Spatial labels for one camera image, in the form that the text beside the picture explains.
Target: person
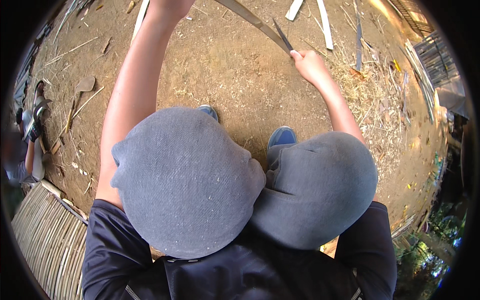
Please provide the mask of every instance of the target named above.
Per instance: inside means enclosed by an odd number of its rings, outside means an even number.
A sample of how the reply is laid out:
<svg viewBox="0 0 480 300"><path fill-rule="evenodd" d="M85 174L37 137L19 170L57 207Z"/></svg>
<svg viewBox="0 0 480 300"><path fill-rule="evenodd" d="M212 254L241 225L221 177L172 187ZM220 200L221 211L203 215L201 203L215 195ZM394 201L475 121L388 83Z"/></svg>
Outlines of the person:
<svg viewBox="0 0 480 300"><path fill-rule="evenodd" d="M155 111L167 42L193 0L151 0L105 115L85 299L391 299L396 259L377 171L322 59L291 52L332 132L281 127L268 171L209 105ZM335 258L318 248L339 235ZM166 256L152 262L149 246Z"/></svg>
<svg viewBox="0 0 480 300"><path fill-rule="evenodd" d="M45 84L39 81L35 88L34 103L40 103L43 97ZM33 113L27 109L19 108L15 114L17 129L7 129L2 135L2 166L7 173L9 182L13 185L18 183L35 183L43 179L45 169L42 162L42 148L38 139L42 133L40 119L33 122L30 132L29 124Z"/></svg>

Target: wood chip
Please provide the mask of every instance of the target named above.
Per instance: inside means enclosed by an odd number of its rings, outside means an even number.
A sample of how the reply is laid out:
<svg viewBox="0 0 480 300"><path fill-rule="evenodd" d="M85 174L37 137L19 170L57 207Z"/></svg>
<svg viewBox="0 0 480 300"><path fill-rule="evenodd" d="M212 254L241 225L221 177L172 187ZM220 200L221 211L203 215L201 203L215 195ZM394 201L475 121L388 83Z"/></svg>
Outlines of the wood chip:
<svg viewBox="0 0 480 300"><path fill-rule="evenodd" d="M128 8L127 8L127 13L130 13L134 6L135 6L135 2L130 1L130 4L128 5Z"/></svg>
<svg viewBox="0 0 480 300"><path fill-rule="evenodd" d="M290 8L288 9L285 17L287 19L289 19L290 21L293 21L293 19L295 19L295 16L297 15L302 3L303 3L303 0L293 0L293 3L290 6Z"/></svg>
<svg viewBox="0 0 480 300"><path fill-rule="evenodd" d="M107 47L108 45L110 44L110 40L112 39L112 37L110 36L109 38L107 38L107 41L105 42L105 44L103 44L102 46L102 50L100 51L100 53L105 53L105 50L107 50Z"/></svg>
<svg viewBox="0 0 480 300"><path fill-rule="evenodd" d="M72 203L70 200L66 199L66 198L63 198L62 201L64 201L66 204L68 204L68 205L70 205L70 206L73 206L73 203Z"/></svg>
<svg viewBox="0 0 480 300"><path fill-rule="evenodd" d="M90 177L90 181L88 182L87 189L84 191L84 195L88 192L88 189L92 186L92 179L93 178Z"/></svg>
<svg viewBox="0 0 480 300"><path fill-rule="evenodd" d="M60 141L60 139L57 139L57 142L53 145L52 149L50 150L52 155L54 155L62 146L63 146L63 143Z"/></svg>
<svg viewBox="0 0 480 300"><path fill-rule="evenodd" d="M384 112L384 120L385 123L390 123L390 115L388 114L388 111Z"/></svg>

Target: dry leaf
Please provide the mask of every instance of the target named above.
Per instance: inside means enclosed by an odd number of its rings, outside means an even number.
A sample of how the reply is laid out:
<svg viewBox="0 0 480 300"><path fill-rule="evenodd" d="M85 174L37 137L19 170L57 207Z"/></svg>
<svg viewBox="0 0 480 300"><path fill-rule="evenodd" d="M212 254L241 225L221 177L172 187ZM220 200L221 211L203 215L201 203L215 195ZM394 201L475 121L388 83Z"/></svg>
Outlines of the dry leaf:
<svg viewBox="0 0 480 300"><path fill-rule="evenodd" d="M364 74L364 73L362 73L362 72L359 72L359 71L357 71L357 70L355 70L355 69L353 69L353 68L350 68L349 71L350 71L350 74L351 74L352 76L358 77L358 79L360 79L360 80L362 80L362 81L364 81L365 78L367 77L367 74Z"/></svg>
<svg viewBox="0 0 480 300"><path fill-rule="evenodd" d="M390 115L388 114L388 111L384 112L384 120L385 123L390 123Z"/></svg>

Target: wooden plank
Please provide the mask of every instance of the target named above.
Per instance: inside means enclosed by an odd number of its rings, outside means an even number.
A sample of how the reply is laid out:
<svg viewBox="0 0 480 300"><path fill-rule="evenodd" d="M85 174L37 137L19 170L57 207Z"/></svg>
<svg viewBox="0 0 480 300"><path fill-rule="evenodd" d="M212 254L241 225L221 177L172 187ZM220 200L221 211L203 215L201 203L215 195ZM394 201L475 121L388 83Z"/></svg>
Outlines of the wooden plank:
<svg viewBox="0 0 480 300"><path fill-rule="evenodd" d="M290 21L293 21L302 3L303 3L303 0L294 0L285 17Z"/></svg>
<svg viewBox="0 0 480 300"><path fill-rule="evenodd" d="M57 142L50 149L50 152L52 153L52 155L55 155L55 153L58 151L58 149L60 149L60 147L62 147L62 146L63 146L63 144L62 144L61 140L57 139Z"/></svg>
<svg viewBox="0 0 480 300"><path fill-rule="evenodd" d="M138 30L140 29L140 26L142 25L142 22L145 17L145 13L147 11L148 3L150 3L150 0L143 0L142 5L140 6L140 10L138 11L138 16L137 16L137 21L135 22L135 28L133 29L133 36L132 40L130 41L130 46L133 43L133 39L135 39Z"/></svg>
<svg viewBox="0 0 480 300"><path fill-rule="evenodd" d="M327 49L333 50L332 34L330 32L330 23L328 22L327 10L323 0L317 0L320 17L322 18L322 27L324 29L325 44Z"/></svg>

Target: tree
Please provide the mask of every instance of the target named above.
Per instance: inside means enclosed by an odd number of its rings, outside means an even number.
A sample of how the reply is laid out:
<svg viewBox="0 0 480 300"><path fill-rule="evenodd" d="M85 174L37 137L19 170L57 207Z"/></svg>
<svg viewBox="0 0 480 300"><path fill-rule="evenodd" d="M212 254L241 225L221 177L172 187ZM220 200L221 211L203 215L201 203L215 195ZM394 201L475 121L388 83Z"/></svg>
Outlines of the tree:
<svg viewBox="0 0 480 300"><path fill-rule="evenodd" d="M447 265L452 265L455 250L450 244L440 240L433 234L428 235L423 231L418 233L418 237L438 258L443 260Z"/></svg>

